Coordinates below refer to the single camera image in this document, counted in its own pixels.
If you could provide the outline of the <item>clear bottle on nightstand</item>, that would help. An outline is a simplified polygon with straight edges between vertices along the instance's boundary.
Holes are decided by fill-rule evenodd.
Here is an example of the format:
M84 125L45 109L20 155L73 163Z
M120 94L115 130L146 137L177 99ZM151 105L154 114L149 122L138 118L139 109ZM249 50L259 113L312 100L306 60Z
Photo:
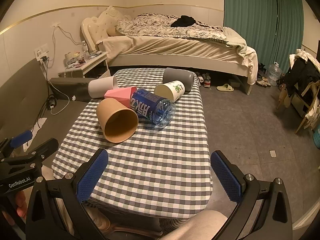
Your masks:
M83 52L83 56L85 61L89 60L90 56L89 56L89 50L88 50L88 46L86 41L82 41L82 52Z

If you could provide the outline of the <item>black garment on bed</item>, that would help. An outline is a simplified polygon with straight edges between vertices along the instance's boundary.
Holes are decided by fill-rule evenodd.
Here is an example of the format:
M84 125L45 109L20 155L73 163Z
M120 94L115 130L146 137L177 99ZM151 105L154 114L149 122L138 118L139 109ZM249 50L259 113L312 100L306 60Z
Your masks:
M178 18L175 22L171 24L172 28L177 27L189 27L196 23L196 20L190 16L182 15L180 18Z

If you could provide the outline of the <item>bed with beige sheet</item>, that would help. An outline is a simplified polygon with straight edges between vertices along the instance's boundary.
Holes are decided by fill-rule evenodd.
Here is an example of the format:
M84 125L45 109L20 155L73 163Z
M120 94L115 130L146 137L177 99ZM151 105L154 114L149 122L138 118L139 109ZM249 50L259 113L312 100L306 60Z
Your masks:
M243 76L246 94L257 80L256 51L233 29L222 27L227 42L193 38L127 36L116 30L121 19L131 18L108 7L98 17L82 21L81 31L90 51L102 50L107 63L120 66L166 66L213 70Z

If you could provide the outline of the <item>grey cylinder cup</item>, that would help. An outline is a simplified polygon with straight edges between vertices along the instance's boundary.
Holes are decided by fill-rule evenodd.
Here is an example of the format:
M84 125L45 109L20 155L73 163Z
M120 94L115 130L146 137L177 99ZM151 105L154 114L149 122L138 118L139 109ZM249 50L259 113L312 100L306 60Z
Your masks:
M190 92L194 84L194 73L188 70L166 68L163 74L163 83L181 81L186 92Z

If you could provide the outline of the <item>green slipper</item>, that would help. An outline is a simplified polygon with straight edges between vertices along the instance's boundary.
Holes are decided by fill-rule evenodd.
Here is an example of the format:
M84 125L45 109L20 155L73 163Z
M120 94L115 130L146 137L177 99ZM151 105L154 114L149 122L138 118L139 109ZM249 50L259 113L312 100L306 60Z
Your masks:
M233 92L234 91L234 88L227 83L225 83L222 86L217 86L216 89L220 92Z

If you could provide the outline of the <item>large clear water jug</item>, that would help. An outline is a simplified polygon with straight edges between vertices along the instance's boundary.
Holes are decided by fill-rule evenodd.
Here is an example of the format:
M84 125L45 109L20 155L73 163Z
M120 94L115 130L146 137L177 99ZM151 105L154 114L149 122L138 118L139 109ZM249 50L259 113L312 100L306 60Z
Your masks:
M277 62L272 63L269 66L267 71L267 78L270 85L276 86L280 76L281 76L281 69L279 67L279 64Z

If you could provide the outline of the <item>white cylinder cup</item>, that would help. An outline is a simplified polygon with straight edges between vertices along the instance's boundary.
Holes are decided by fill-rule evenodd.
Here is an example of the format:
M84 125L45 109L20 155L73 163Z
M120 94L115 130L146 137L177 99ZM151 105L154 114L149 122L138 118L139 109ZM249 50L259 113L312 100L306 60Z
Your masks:
M91 98L103 98L108 90L117 89L118 81L115 76L95 79L88 84L88 93Z

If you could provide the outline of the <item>white nightstand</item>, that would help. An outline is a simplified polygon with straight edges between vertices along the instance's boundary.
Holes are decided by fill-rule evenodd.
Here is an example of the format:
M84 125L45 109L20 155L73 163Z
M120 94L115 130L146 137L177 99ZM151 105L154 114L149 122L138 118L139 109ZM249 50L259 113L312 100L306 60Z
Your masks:
M59 77L92 77L103 78L111 76L107 64L107 54L101 54L89 59L80 66L67 68L58 74Z

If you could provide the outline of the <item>blue plastic water bottle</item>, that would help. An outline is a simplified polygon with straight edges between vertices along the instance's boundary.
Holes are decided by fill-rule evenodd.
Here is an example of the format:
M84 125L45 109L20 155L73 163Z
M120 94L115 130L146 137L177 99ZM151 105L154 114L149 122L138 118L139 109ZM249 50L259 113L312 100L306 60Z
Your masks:
M167 126L176 111L176 105L173 101L145 89L138 89L132 94L130 107L138 115L150 120L159 128Z

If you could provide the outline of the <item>wooden chair with clothes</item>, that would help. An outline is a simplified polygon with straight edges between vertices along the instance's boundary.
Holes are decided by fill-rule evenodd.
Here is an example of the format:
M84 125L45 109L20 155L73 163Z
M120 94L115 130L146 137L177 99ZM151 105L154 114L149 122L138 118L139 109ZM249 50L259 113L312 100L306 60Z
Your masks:
M307 111L296 132L301 128L314 128L319 120L319 61L310 53L297 49L289 56L289 63L289 70L279 80L284 86L278 106L287 108L294 97L299 98Z

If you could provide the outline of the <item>green curtain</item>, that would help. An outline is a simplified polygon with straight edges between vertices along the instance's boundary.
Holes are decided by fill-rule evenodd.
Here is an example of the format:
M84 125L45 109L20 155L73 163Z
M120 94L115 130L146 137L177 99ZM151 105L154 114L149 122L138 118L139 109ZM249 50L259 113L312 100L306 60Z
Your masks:
M302 46L302 0L224 0L225 26L234 29L266 66L277 62L283 73L289 55Z

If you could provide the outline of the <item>white card on floor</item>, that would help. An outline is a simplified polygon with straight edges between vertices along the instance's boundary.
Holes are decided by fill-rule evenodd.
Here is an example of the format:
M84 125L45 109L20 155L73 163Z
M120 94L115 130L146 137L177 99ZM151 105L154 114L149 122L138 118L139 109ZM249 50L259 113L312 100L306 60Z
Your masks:
M276 158L277 157L275 150L270 150L270 156L272 158Z

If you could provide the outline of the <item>wall power strip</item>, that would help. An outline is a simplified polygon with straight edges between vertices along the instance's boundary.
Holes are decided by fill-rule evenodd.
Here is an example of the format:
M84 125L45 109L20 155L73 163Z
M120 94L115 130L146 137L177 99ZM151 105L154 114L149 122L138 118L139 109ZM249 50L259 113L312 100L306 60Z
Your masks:
M43 57L48 57L48 53L49 47L47 43L34 49L34 55L37 61L41 61Z

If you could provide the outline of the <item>white floral paper cup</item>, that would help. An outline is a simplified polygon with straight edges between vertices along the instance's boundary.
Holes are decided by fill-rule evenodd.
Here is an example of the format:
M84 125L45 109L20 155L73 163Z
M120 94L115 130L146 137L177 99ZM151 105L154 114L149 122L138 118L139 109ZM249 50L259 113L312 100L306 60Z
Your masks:
M181 81L171 81L159 84L154 89L157 96L176 102L185 93L185 86Z

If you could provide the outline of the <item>grey sofa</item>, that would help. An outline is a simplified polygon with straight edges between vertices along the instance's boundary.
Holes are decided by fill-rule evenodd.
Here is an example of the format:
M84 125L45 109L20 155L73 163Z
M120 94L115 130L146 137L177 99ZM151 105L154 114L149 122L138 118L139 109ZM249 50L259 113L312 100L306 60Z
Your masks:
M45 118L30 148L50 138L62 142L90 102L90 78L58 77L46 82L40 63L29 61L1 86L1 139L15 137Z

